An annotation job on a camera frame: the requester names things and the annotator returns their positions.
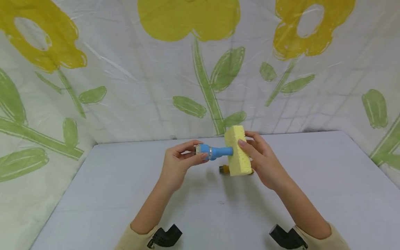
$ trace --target yellow sponge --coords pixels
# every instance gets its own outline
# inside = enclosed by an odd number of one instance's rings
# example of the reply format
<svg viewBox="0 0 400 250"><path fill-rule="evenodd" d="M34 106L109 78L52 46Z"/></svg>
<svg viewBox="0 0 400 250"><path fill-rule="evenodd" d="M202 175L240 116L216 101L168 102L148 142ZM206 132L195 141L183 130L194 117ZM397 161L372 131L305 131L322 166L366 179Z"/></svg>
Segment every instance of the yellow sponge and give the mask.
<svg viewBox="0 0 400 250"><path fill-rule="evenodd" d="M225 144L233 147L233 155L228 156L230 176L252 173L249 156L239 147L238 140L246 141L243 126L232 126L225 133Z"/></svg>

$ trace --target black clamp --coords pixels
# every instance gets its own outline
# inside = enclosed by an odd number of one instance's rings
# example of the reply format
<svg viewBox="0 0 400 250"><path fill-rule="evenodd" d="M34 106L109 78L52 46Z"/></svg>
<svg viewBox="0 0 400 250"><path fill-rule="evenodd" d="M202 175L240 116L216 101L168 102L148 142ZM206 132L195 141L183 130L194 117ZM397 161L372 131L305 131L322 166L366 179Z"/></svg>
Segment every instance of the black clamp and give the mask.
<svg viewBox="0 0 400 250"><path fill-rule="evenodd" d="M288 233L276 224L270 231L270 236L285 249L296 249L303 247L307 249L308 245L303 238L292 228Z"/></svg>
<svg viewBox="0 0 400 250"><path fill-rule="evenodd" d="M182 232L175 224L173 224L167 232L165 232L164 229L159 228L147 244L147 247L150 249L154 249L155 245L161 247L171 247L175 245L181 235Z"/></svg>

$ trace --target plastic sheet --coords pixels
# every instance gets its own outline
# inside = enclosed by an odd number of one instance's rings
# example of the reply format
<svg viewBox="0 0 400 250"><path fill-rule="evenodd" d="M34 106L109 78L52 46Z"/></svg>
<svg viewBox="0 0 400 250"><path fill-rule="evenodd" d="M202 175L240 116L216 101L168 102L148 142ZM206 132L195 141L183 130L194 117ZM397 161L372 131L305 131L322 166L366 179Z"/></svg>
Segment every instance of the plastic sheet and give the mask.
<svg viewBox="0 0 400 250"><path fill-rule="evenodd" d="M400 187L400 2L330 2L2 1L2 247L30 247L96 142L343 130Z"/></svg>

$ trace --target beige sleeve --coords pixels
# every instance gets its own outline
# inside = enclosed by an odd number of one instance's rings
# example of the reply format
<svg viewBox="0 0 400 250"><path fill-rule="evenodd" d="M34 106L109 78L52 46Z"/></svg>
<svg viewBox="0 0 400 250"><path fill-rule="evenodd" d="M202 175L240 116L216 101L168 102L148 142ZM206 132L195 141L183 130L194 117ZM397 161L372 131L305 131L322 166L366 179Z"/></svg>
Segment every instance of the beige sleeve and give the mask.
<svg viewBox="0 0 400 250"><path fill-rule="evenodd" d="M140 235L128 225L114 250L146 250L147 244L159 228L155 226L148 234Z"/></svg>
<svg viewBox="0 0 400 250"><path fill-rule="evenodd" d="M350 250L346 241L341 237L338 230L330 224L330 228L332 230L332 234L323 240L319 240L311 237L306 232L301 230L298 226L294 227L294 230L303 238L303 240L307 243L307 250Z"/></svg>

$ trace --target flower pattern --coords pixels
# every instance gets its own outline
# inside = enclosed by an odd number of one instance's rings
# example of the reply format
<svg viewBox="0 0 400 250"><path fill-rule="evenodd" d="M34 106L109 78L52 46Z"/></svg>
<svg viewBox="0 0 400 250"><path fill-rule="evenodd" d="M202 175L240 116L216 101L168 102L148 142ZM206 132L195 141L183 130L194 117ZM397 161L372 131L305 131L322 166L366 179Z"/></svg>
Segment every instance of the flower pattern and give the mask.
<svg viewBox="0 0 400 250"><path fill-rule="evenodd" d="M280 60L296 58L301 54L316 56L332 42L332 33L352 12L355 0L307 0L293 3L276 0L275 14L281 19L274 37L274 55ZM324 17L308 37L297 34L297 26L305 10L314 4L324 7Z"/></svg>
<svg viewBox="0 0 400 250"><path fill-rule="evenodd" d="M228 38L240 20L238 0L138 0L138 12L145 31L167 42L189 33L202 42Z"/></svg>
<svg viewBox="0 0 400 250"><path fill-rule="evenodd" d="M31 63L47 73L86 66L86 55L75 47L78 29L51 0L5 0L0 2L0 29L10 43ZM15 25L15 18L35 22L46 34L48 49L32 46Z"/></svg>

